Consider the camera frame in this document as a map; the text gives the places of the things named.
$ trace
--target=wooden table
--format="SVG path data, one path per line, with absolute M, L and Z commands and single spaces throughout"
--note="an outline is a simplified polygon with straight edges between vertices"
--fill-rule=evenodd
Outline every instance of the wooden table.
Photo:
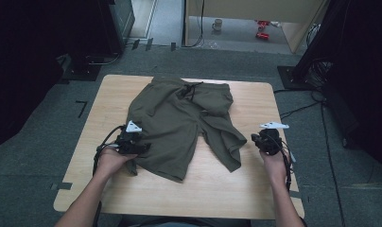
M 130 103 L 151 80 L 151 77 L 117 75 L 103 79 L 63 179 L 64 183 L 72 183 L 72 187 L 59 190 L 54 203 L 57 211 L 66 211 L 90 181 L 96 147 L 114 127 L 125 123 Z M 234 97 L 230 116 L 234 126 L 248 139 L 240 149 L 241 168 L 230 173 L 200 136 L 182 183 L 159 177 L 139 166 L 138 176 L 132 177 L 123 167 L 104 190 L 102 212 L 274 219 L 269 180 L 258 149 L 251 141 L 251 133 L 260 131 L 259 124 L 280 122 L 271 86 L 260 82 L 185 80 L 230 84 Z M 298 192 L 294 175 L 291 190 Z M 292 200 L 303 217 L 301 199 Z
M 185 2 L 185 45 L 189 45 L 189 17 L 200 17 L 202 1 Z M 295 53 L 308 29 L 321 20 L 327 3 L 327 0 L 206 0 L 203 16 L 282 22 L 290 50 Z

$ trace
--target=forearm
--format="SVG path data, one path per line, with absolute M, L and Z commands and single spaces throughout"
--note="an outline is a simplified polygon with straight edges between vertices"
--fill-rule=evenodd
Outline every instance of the forearm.
M 285 184 L 272 181 L 271 188 L 273 193 L 276 226 L 304 227 L 303 222 L 301 221 L 294 204 L 291 201 L 291 197 L 288 194 Z
M 92 226 L 108 176 L 97 174 L 71 204 L 56 226 Z

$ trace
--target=olive green shorts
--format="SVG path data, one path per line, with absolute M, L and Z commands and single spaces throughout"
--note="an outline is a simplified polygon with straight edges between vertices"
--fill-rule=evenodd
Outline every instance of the olive green shorts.
M 239 148 L 247 139 L 233 126 L 228 84 L 154 78 L 132 101 L 127 122 L 143 130 L 139 144 L 150 149 L 126 163 L 173 181 L 182 181 L 201 133 L 219 161 L 230 171 L 241 167 Z

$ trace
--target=black tripod base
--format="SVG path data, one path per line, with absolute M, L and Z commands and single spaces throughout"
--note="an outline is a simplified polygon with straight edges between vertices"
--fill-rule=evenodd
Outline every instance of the black tripod base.
M 70 63 L 61 78 L 62 81 L 68 80 L 83 80 L 83 81 L 95 81 L 99 74 L 100 64 L 89 64 L 87 67 L 77 70 L 73 69 L 73 64 Z
M 277 71 L 279 71 L 280 78 L 282 79 L 283 86 L 285 89 L 289 90 L 302 90 L 302 91 L 311 91 L 315 90 L 314 86 L 303 81 L 296 81 L 292 77 L 292 71 L 294 66 L 277 66 Z

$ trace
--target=electrical cord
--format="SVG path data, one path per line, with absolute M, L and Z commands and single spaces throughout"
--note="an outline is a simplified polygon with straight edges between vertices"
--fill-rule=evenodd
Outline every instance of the electrical cord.
M 322 100 L 318 100 L 318 99 L 316 99 L 316 98 L 314 97 L 313 94 L 314 94 L 315 92 L 318 92 L 318 93 L 321 94 L 320 87 L 316 87 L 315 89 L 316 89 L 316 90 L 311 91 L 311 94 L 310 94 L 311 97 L 312 97 L 312 99 L 315 101 L 314 103 L 309 104 L 309 105 L 304 106 L 304 107 L 300 107 L 300 108 L 298 108 L 298 109 L 296 109 L 296 110 L 293 110 L 293 111 L 289 111 L 289 112 L 281 113 L 281 114 L 280 114 L 281 119 L 283 120 L 283 119 L 285 119 L 285 118 L 291 116 L 292 114 L 294 114 L 294 113 L 296 113 L 296 112 L 305 110 L 305 109 L 307 109 L 307 108 L 316 106 L 316 105 L 318 105 L 318 104 L 324 102 L 324 98 L 323 98 Z M 282 92 L 282 91 L 285 92 L 285 91 L 293 91 L 293 90 L 278 90 L 277 92 L 279 93 L 279 92 Z
M 274 138 L 272 138 L 270 135 L 268 135 L 267 133 L 264 133 L 264 132 L 260 131 L 259 134 L 264 134 L 265 136 L 267 136 L 277 146 L 279 151 L 282 153 L 283 162 L 285 163 L 285 168 L 286 168 L 286 188 L 287 188 L 287 191 L 289 191 L 290 190 L 290 186 L 291 186 L 291 163 L 288 161 L 288 158 L 285 155 L 285 151 L 284 151 L 283 146 L 281 144 L 279 145 L 276 142 L 276 140 Z
M 116 54 L 116 57 L 112 61 L 102 62 L 102 63 L 89 62 L 88 64 L 90 64 L 90 65 L 107 65 L 107 64 L 111 64 L 111 63 L 115 62 L 118 59 L 118 57 L 120 57 L 120 54 Z
M 102 144 L 100 144 L 97 149 L 96 149 L 96 154 L 95 154 L 95 157 L 94 157 L 94 167 L 93 167 L 93 171 L 92 171 L 92 175 L 94 176 L 95 173 L 96 173 L 96 169 L 97 169 L 97 163 L 99 161 L 99 157 L 100 157 L 100 153 L 102 152 L 102 150 L 107 147 L 109 144 L 106 144 L 106 142 L 108 141 L 108 139 L 113 135 L 113 133 L 115 131 L 117 131 L 118 129 L 123 129 L 124 126 L 117 126 L 116 128 L 114 128 L 109 134 L 108 136 L 106 136 L 106 138 L 103 140 Z M 94 222 L 93 222 L 93 226 L 94 227 L 97 227 L 97 221 L 99 220 L 99 215 L 100 215 L 100 210 L 102 208 L 102 201 L 99 201 L 99 204 L 97 205 L 97 209 L 96 209 L 96 213 L 95 213 L 95 217 L 94 217 Z
M 341 216 L 341 224 L 343 227 L 345 227 L 344 212 L 342 210 L 341 199 L 340 199 L 340 194 L 339 194 L 339 184 L 338 184 L 338 181 L 336 179 L 335 169 L 333 167 L 333 162 L 332 162 L 332 155 L 330 153 L 329 136 L 327 134 L 327 127 L 326 127 L 326 122 L 324 120 L 323 108 L 324 108 L 324 103 L 321 104 L 321 121 L 323 124 L 324 136 L 325 136 L 325 140 L 326 140 L 327 157 L 329 160 L 330 169 L 332 171 L 333 182 L 334 182 L 335 188 L 336 188 L 336 196 L 338 198 L 339 211 L 340 211 L 340 216 Z
M 186 45 L 185 47 L 188 47 L 188 48 L 196 47 L 198 44 L 200 44 L 200 41 L 203 40 L 203 11 L 204 11 L 204 9 L 205 9 L 205 0 L 202 1 L 202 10 L 200 13 L 200 23 L 198 23 L 198 25 L 200 25 L 200 36 L 198 37 L 198 40 L 193 45 Z
M 306 46 L 309 46 L 311 44 L 311 36 L 312 33 L 315 32 L 317 33 L 320 29 L 321 25 L 320 24 L 314 24 L 308 31 L 308 34 L 306 35 Z
M 287 152 L 290 154 L 290 160 L 291 160 L 291 163 L 295 163 L 294 156 L 292 155 L 290 149 L 288 148 L 288 144 L 286 144 L 285 141 L 282 141 L 282 144 L 284 144 L 284 145 L 286 146 L 285 149 L 286 149 Z M 292 169 L 292 167 L 290 167 L 290 170 L 291 170 L 291 173 L 294 173 L 294 169 Z
M 334 182 L 335 189 L 336 189 L 336 195 L 337 195 L 337 199 L 338 199 L 339 211 L 340 211 L 340 216 L 341 216 L 341 224 L 342 224 L 343 227 L 345 227 L 344 212 L 343 212 L 343 209 L 342 209 L 342 206 L 341 206 L 341 199 L 340 199 L 340 194 L 339 194 L 339 184 L 338 184 L 338 181 L 336 179 L 335 169 L 333 167 L 333 160 L 332 160 L 332 155 L 331 155 L 331 152 L 330 152 L 330 145 L 329 145 L 329 136 L 328 136 L 328 132 L 327 132 L 326 122 L 325 122 L 325 119 L 324 119 L 323 108 L 324 108 L 324 105 L 325 105 L 325 98 L 323 98 L 322 100 L 319 100 L 319 99 L 315 98 L 314 92 L 321 93 L 321 87 L 317 87 L 316 90 L 312 91 L 311 94 L 310 94 L 311 98 L 315 101 L 315 103 L 310 104 L 310 105 L 305 106 L 305 107 L 302 107 L 302 108 L 299 108 L 299 109 L 294 110 L 294 111 L 290 111 L 290 112 L 287 112 L 287 113 L 282 113 L 282 114 L 288 114 L 288 115 L 282 117 L 282 119 L 290 116 L 291 114 L 293 114 L 295 112 L 304 110 L 306 108 L 309 108 L 311 106 L 315 106 L 317 104 L 321 104 L 321 120 L 322 120 L 322 124 L 323 124 L 324 136 L 325 136 L 325 141 L 326 141 L 326 151 L 327 151 L 327 156 L 328 156 L 328 161 L 329 161 L 330 169 L 331 169 L 331 172 L 332 172 L 333 182 Z
M 273 93 L 278 94 L 278 93 L 283 93 L 283 92 L 301 92 L 300 90 L 288 90 L 288 89 L 283 89 L 283 90 L 276 90 Z

